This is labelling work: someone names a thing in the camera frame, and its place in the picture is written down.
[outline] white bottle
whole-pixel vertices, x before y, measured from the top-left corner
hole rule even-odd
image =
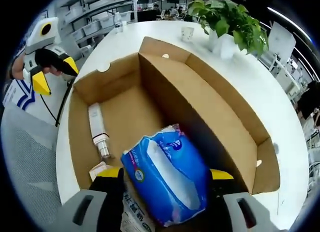
[[[102,159],[109,158],[109,136],[105,130],[99,103],[91,105],[88,109],[88,113],[93,143],[98,147]]]
[[[124,27],[122,25],[121,15],[117,12],[114,16],[114,25],[115,25],[115,32],[122,33],[124,31]]]

